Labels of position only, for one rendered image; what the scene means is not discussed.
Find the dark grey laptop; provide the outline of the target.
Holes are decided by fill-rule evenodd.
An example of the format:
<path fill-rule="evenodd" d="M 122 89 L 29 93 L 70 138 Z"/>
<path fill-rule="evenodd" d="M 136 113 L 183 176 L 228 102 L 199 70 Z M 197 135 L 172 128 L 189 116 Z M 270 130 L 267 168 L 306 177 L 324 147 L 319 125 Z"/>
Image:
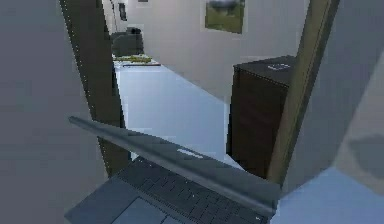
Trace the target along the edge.
<path fill-rule="evenodd" d="M 65 214 L 70 224 L 270 224 L 281 187 L 160 137 L 69 122 L 137 155 Z"/>

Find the dark brown chest of drawers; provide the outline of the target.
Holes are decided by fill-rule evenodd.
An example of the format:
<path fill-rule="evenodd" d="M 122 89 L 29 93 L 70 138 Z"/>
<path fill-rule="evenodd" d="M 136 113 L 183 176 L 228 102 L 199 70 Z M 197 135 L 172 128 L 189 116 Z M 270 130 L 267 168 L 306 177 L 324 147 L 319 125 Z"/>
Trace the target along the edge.
<path fill-rule="evenodd" d="M 268 174 L 296 58 L 233 66 L 226 153 L 247 172 Z"/>

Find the yellow green floor cloth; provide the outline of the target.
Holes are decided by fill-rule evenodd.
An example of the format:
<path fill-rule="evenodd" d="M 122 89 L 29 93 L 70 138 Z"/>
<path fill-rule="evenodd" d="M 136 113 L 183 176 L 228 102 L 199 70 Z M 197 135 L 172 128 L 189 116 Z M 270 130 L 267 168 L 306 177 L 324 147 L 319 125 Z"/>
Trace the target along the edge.
<path fill-rule="evenodd" d="M 146 55 L 130 55 L 130 56 L 120 56 L 114 57 L 114 61 L 124 62 L 128 61 L 130 63 L 149 63 L 152 61 L 152 58 Z"/>

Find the green framed landscape picture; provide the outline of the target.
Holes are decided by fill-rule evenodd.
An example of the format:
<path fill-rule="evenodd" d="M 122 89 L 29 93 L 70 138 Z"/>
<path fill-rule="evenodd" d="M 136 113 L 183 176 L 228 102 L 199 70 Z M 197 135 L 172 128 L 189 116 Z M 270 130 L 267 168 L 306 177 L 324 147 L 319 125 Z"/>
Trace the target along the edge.
<path fill-rule="evenodd" d="M 241 34 L 245 0 L 206 0 L 205 27 Z"/>

